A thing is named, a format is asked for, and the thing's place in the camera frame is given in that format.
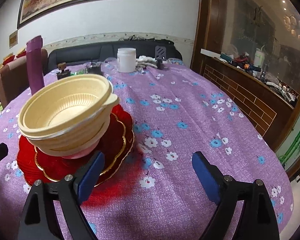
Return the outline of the cream plastic bowl large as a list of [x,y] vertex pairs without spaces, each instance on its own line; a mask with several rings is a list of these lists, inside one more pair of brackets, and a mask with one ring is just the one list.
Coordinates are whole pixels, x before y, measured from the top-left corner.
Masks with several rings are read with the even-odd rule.
[[85,121],[82,125],[77,125],[76,127],[62,131],[57,135],[47,135],[40,138],[31,138],[29,135],[24,134],[22,134],[22,136],[34,146],[42,146],[43,144],[47,144],[48,146],[60,146],[62,145],[62,142],[66,141],[66,137],[75,137],[75,134],[78,132],[90,132],[96,130],[97,128],[95,128],[95,126],[100,126],[107,118],[110,118],[110,114],[95,118],[91,121]]

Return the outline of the white foam bowl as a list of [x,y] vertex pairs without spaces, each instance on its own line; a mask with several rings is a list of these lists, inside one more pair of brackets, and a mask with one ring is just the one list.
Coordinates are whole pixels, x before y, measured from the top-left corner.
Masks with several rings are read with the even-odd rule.
[[97,135],[95,135],[91,140],[89,140],[84,145],[79,146],[76,152],[71,155],[63,156],[64,159],[78,159],[89,155],[90,152],[98,145],[100,139],[106,132],[107,128],[102,128]]
[[95,126],[95,128],[97,128],[96,130],[90,132],[78,132],[75,134],[75,137],[66,137],[66,141],[62,142],[62,145],[60,146],[48,146],[47,144],[43,144],[42,146],[36,146],[36,148],[43,153],[54,157],[71,155],[76,152],[76,149],[79,146],[84,145],[97,135],[102,128],[108,128],[109,124],[110,118],[107,118],[103,124]]

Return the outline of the red plate with sticker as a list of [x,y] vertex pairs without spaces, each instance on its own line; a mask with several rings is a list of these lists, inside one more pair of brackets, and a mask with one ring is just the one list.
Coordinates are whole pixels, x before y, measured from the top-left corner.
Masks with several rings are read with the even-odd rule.
[[[104,167],[96,186],[111,178],[134,144],[133,118],[121,105],[115,106],[110,115],[110,124],[100,139],[96,150],[104,154]],[[92,154],[79,159],[51,157],[35,149],[34,162],[40,170],[40,179],[44,182],[58,182],[62,176],[75,173],[88,163]]]

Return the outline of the cream plastic bowl small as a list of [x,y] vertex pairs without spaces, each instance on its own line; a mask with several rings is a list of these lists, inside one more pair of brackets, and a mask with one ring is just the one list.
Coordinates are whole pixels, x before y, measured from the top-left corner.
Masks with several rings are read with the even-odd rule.
[[104,76],[74,75],[55,81],[31,96],[20,110],[18,126],[29,139],[53,138],[92,120],[119,101]]

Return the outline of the red wedding plate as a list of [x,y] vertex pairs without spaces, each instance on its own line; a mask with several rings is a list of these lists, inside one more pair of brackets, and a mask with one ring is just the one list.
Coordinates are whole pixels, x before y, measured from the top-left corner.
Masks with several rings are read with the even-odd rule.
[[61,180],[57,168],[53,167],[53,164],[56,164],[56,159],[46,156],[36,149],[23,135],[20,137],[18,144],[17,164],[28,185],[32,186],[38,179],[44,183]]

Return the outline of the brown dining chair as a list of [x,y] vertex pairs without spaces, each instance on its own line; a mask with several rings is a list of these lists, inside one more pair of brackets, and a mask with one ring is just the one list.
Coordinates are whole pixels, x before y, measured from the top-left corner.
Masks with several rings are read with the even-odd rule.
[[0,101],[5,108],[29,88],[26,56],[19,57],[0,69]]

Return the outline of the purple floral tablecloth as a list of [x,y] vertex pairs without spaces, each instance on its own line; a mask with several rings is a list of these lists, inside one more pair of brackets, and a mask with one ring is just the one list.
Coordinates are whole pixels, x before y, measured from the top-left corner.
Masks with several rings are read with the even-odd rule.
[[102,69],[132,116],[135,146],[82,206],[99,239],[198,239],[216,205],[192,168],[196,151],[238,181],[262,180],[284,229],[294,205],[289,179],[237,102],[182,66]]

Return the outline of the black motor with wooden knob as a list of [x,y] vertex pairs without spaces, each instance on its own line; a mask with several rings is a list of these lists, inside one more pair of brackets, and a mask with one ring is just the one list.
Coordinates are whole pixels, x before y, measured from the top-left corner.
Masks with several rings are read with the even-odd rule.
[[57,73],[57,80],[70,77],[71,71],[66,68],[66,63],[62,62],[57,65],[59,72]]

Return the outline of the purple thermos bottle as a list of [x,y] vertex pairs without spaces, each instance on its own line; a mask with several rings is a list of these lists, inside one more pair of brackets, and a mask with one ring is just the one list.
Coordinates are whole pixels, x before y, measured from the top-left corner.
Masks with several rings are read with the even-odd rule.
[[26,44],[26,64],[31,95],[36,94],[44,87],[42,65],[42,36],[36,36]]

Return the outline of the wooden sideboard cabinet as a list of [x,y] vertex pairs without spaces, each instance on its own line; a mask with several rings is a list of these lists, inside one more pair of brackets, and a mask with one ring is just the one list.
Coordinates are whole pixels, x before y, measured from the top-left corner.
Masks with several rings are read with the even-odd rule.
[[214,83],[238,105],[275,152],[292,128],[294,107],[265,84],[202,49],[199,73]]

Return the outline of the black leather sofa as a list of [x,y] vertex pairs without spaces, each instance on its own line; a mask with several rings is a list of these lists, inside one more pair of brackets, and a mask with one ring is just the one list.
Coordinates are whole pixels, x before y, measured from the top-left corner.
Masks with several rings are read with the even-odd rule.
[[103,62],[110,57],[116,58],[119,48],[135,48],[138,57],[142,55],[155,57],[155,48],[157,46],[166,48],[168,59],[176,58],[181,60],[183,58],[170,40],[145,39],[91,43],[53,50],[47,58],[44,74],[51,72],[57,68],[58,64],[64,62],[69,66],[74,66],[90,61]]

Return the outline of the white plastic jar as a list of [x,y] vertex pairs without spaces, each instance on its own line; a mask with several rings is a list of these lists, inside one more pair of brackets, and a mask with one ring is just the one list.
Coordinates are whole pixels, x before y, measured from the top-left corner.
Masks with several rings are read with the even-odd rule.
[[121,73],[132,73],[136,68],[136,49],[119,48],[117,50],[118,71]]

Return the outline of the white crumpled cloth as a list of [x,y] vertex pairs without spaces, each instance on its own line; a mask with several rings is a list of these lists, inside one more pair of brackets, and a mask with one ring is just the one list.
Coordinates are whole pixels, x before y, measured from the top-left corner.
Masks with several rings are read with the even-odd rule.
[[136,59],[136,70],[145,69],[147,67],[157,69],[157,60],[145,55],[139,56],[139,58]]

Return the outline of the grey phone stand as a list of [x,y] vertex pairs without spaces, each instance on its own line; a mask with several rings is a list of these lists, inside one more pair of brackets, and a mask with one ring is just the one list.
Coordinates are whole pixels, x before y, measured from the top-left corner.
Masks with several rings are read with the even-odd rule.
[[156,46],[155,47],[155,60],[157,63],[157,68],[162,69],[162,62],[166,60],[166,47]]

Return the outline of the small framed wall plaque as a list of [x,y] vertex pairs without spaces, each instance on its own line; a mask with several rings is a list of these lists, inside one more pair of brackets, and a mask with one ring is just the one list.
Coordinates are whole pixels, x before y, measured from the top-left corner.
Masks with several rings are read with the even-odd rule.
[[9,47],[12,48],[18,44],[18,31],[14,31],[9,35]]

